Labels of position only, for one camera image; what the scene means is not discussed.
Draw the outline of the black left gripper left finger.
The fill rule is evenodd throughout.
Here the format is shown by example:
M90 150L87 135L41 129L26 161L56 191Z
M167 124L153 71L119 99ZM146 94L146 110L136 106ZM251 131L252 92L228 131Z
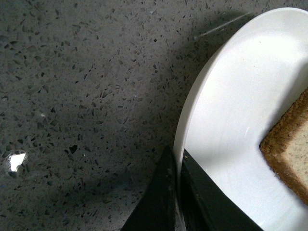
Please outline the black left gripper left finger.
M173 231L176 216L176 163L169 146L158 161L144 195L121 228L123 231Z

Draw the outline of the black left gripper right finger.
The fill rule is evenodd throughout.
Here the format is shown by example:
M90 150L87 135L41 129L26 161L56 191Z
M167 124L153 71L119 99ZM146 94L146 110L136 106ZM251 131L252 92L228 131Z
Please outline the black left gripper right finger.
M187 152L181 167L181 205L188 231L260 231Z

